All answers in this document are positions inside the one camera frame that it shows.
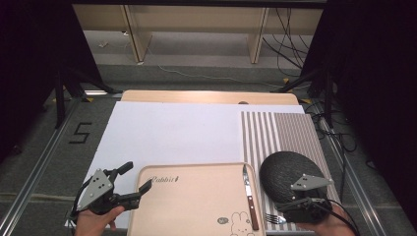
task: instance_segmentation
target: aluminum rail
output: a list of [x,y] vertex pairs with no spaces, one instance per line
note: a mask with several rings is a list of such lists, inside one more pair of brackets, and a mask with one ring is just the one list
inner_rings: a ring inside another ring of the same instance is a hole
[[7,213],[2,218],[1,224],[0,224],[0,235],[9,236],[12,234],[17,223],[19,222],[20,217],[22,216],[22,213],[24,212],[26,206],[28,205],[31,194],[33,193],[34,189],[36,188],[37,184],[40,181],[40,178],[45,172],[45,169],[48,166],[48,163],[59,144],[62,134],[66,131],[68,127],[68,123],[69,123],[68,121],[70,120],[71,116],[74,114],[74,111],[76,110],[80,102],[81,102],[80,98],[73,98],[70,101],[70,104],[67,110],[68,115],[62,122],[61,126],[58,129],[55,129],[54,133],[52,134],[51,139],[49,140],[39,160],[37,161],[32,172],[30,173],[30,176],[28,180],[26,181],[24,187],[18,193],[12,205],[9,207]]
[[[316,101],[313,101],[313,102],[316,103],[315,107],[318,110],[318,112],[323,112],[323,109],[320,106],[320,104],[317,103]],[[322,128],[324,128],[327,132],[330,132],[331,134],[335,134],[334,129],[331,129],[328,126],[328,123],[324,119],[321,120],[321,123],[323,125]],[[366,194],[365,189],[362,187],[359,181],[359,178],[356,175],[349,159],[347,158],[347,156],[345,156],[344,152],[342,151],[340,143],[337,141],[335,136],[327,136],[327,140],[330,142],[330,146],[333,149],[336,160],[338,164],[340,165],[340,168],[343,168],[343,159],[345,161],[346,181],[349,187],[351,188],[352,195],[355,198],[355,201],[358,204],[358,207],[361,210],[362,215],[364,216],[364,219],[372,235],[374,236],[387,235],[380,221],[380,217],[378,216],[378,213],[376,212],[374,206],[371,203],[371,200]]]

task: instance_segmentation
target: human hand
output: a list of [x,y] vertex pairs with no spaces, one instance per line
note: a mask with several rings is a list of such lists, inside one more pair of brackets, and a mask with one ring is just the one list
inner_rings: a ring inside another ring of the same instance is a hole
[[125,211],[125,208],[118,206],[104,215],[94,214],[90,210],[80,212],[75,236],[100,236],[107,224],[110,225],[111,230],[116,230],[114,220],[123,211]]
[[[336,205],[332,205],[333,212],[340,215],[344,219],[348,220],[348,215],[346,212],[340,207]],[[327,218],[325,218],[320,223],[312,224],[312,223],[297,223],[296,224],[300,228],[304,228],[307,230],[314,231],[319,236],[354,236],[355,234],[349,228],[346,223],[341,221],[340,219],[336,218],[335,216],[329,214]]]

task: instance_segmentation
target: wire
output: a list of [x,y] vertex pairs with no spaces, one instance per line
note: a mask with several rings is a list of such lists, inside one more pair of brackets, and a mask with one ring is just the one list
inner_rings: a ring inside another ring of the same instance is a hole
[[306,46],[307,49],[310,49],[310,47],[307,45],[307,43],[304,41],[303,37],[301,35],[298,35],[301,39],[301,41],[304,43],[304,46]]
[[334,204],[336,204],[336,205],[338,205],[340,208],[342,208],[343,209],[343,211],[347,214],[347,216],[349,216],[349,220],[350,221],[352,221],[352,223],[353,223],[353,225],[355,226],[355,228],[356,228],[356,231],[358,232],[358,234],[359,234],[359,228],[358,228],[358,225],[356,224],[356,222],[355,222],[355,220],[353,219],[353,217],[352,217],[352,215],[349,213],[349,211],[347,211],[347,209],[342,205],[342,204],[340,204],[340,203],[338,203],[338,202],[336,202],[335,200],[329,200],[330,202],[332,202],[332,203],[334,203]]
[[288,39],[289,39],[289,41],[290,41],[290,43],[291,43],[291,49],[292,49],[292,52],[293,52],[293,54],[294,54],[294,56],[295,56],[295,59],[297,60],[297,62],[299,63],[299,65],[301,66],[301,64],[300,64],[300,62],[298,61],[298,58],[300,59],[300,61],[301,61],[301,63],[302,64],[304,64],[304,61],[303,61],[303,59],[301,59],[301,56],[300,56],[300,54],[298,53],[298,51],[299,50],[297,50],[296,49],[296,47],[295,47],[295,45],[294,45],[294,43],[293,43],[293,41],[292,41],[292,38],[291,38],[291,25],[290,25],[290,20],[291,20],[291,8],[287,8],[287,24],[286,24],[286,26],[284,25],[284,22],[282,21],[282,18],[280,17],[280,15],[279,15],[279,12],[278,12],[278,9],[277,8],[275,8],[275,11],[276,11],[276,15],[278,16],[278,18],[279,18],[279,21],[281,22],[281,26],[282,26],[282,28],[284,29],[284,32],[285,32],[285,35],[284,35],[284,38],[282,39],[282,44],[283,44],[283,41],[285,40],[285,37],[287,36],[288,37]]
[[115,45],[115,44],[112,44],[112,43],[109,43],[109,42],[107,42],[107,41],[104,41],[105,42],[105,45],[103,45],[103,47],[104,46],[106,46],[106,45],[108,45],[108,46],[111,46],[111,47],[116,47],[116,48],[123,48],[123,54],[126,56],[126,58],[127,59],[129,59],[130,61],[132,61],[132,62],[136,62],[136,60],[135,59],[132,59],[132,58],[130,58],[129,56],[128,56],[128,53],[126,52],[126,48],[128,47],[128,45],[130,45],[131,44],[131,42],[129,41],[129,42],[127,42],[127,43],[125,43],[124,45]]
[[293,64],[294,66],[298,67],[299,69],[303,69],[299,64],[295,63],[294,61],[292,61],[291,59],[289,59],[287,56],[285,56],[284,54],[282,54],[279,50],[276,50],[275,48],[273,48],[266,39],[263,38],[263,41],[267,44],[267,46],[274,52],[276,52],[279,56],[285,58],[287,61],[289,61],[291,64]]
[[[353,232],[353,234],[355,234],[355,236],[360,236],[360,234],[359,234],[359,230],[358,230],[358,228],[357,228],[357,225],[356,225],[356,223],[350,223],[347,219],[345,219],[344,217],[342,217],[341,215],[339,215],[339,214],[337,214],[337,213],[335,213],[335,212],[333,212],[332,210],[329,210],[329,209],[327,209],[327,208],[325,208],[325,207],[322,207],[322,206],[320,206],[320,205],[318,205],[318,204],[316,204],[316,203],[314,203],[314,202],[312,202],[312,205],[314,205],[315,207],[318,207],[318,208],[320,208],[320,209],[322,209],[322,210],[324,210],[324,211],[326,211],[326,212],[328,212],[329,214],[331,214],[331,215],[333,215],[334,217],[336,217],[336,218],[338,218],[338,219],[340,219],[343,223],[345,223],[346,225],[347,225],[347,227],[349,227],[350,228],[350,230],[352,230],[352,232]],[[341,205],[339,205],[346,213],[347,213],[347,210],[343,207],[343,206],[341,206]]]
[[68,222],[68,230],[67,230],[67,236],[71,232],[71,235],[76,234],[76,227],[74,226],[73,222],[71,220],[67,220]]
[[[148,48],[148,51],[151,55],[153,55],[152,51],[149,48]],[[182,73],[180,71],[165,69],[162,66],[160,66],[159,64],[156,64],[156,65],[159,69],[161,69],[164,72],[175,73],[175,74],[185,76],[185,77],[190,77],[190,78],[205,78],[205,79],[210,79],[210,80],[228,80],[228,81],[234,81],[234,82],[243,83],[243,84],[259,84],[259,85],[264,85],[264,86],[269,86],[269,87],[274,87],[274,88],[279,88],[279,89],[283,88],[281,86],[276,86],[276,85],[263,83],[263,82],[240,81],[240,80],[237,80],[237,79],[234,79],[234,78],[231,78],[231,77],[210,77],[210,76],[205,76],[205,75],[189,75],[189,74]]]
[[[313,105],[316,105],[318,103],[322,103],[322,101],[318,101],[315,102],[314,104],[308,106],[305,110],[307,111],[308,109],[310,109]],[[341,112],[339,110],[332,110],[331,113],[336,113],[336,112]],[[339,143],[341,150],[342,150],[342,155],[341,155],[341,161],[342,161],[342,172],[341,172],[341,181],[340,181],[340,189],[339,189],[339,198],[340,198],[340,202],[343,203],[343,193],[344,193],[344,185],[345,185],[345,179],[346,179],[346,155],[345,152],[353,152],[356,150],[357,148],[357,143],[354,141],[354,137],[350,134],[346,134],[346,133],[331,133],[328,131],[325,131],[324,129],[322,129],[321,127],[321,119],[323,117],[325,117],[325,113],[319,113],[319,114],[315,114],[314,112],[311,112],[312,114],[312,120],[313,123],[316,126],[316,131],[320,134],[322,134],[321,137],[319,137],[320,140],[322,140],[325,136],[331,136],[334,137],[336,139],[336,141]],[[351,137],[353,139],[353,147],[349,148],[346,146],[345,144],[345,137]]]
[[71,214],[70,217],[75,217],[76,213],[77,213],[77,206],[78,206],[78,202],[80,200],[80,196],[83,193],[83,190],[89,185],[89,182],[91,181],[92,177],[89,177],[89,179],[83,184],[83,186],[80,188],[79,192],[77,193],[77,196],[74,200],[74,204],[73,204],[73,208],[71,209]]
[[312,108],[313,106],[315,106],[315,105],[317,105],[317,104],[319,104],[319,103],[321,103],[321,101],[317,101],[317,102],[315,102],[315,103],[313,103],[313,104],[311,104],[311,105],[309,105],[308,107],[306,107],[306,109],[304,109],[304,111],[305,112],[307,112],[310,108]]
[[287,45],[283,44],[282,42],[278,41],[278,39],[275,37],[275,34],[273,34],[273,35],[272,35],[272,37],[273,37],[273,39],[275,39],[275,41],[276,41],[277,43],[279,43],[279,45],[282,45],[282,47],[285,47],[285,48],[287,48],[287,49],[291,49],[291,50],[296,50],[296,51],[301,52],[301,53],[303,53],[303,54],[308,54],[308,52],[306,52],[306,51],[302,51],[302,50],[299,50],[299,49],[297,49],[297,48],[293,48],[293,47],[287,46]]

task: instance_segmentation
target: knife blade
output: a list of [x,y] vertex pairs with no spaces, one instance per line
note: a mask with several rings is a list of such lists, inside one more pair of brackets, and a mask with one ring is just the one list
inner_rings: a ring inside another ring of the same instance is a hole
[[259,230],[260,226],[257,220],[257,213],[255,212],[254,198],[252,197],[251,183],[249,182],[249,175],[246,169],[246,164],[243,165],[243,183],[245,184],[246,197],[249,204],[249,213],[251,214],[252,229]]

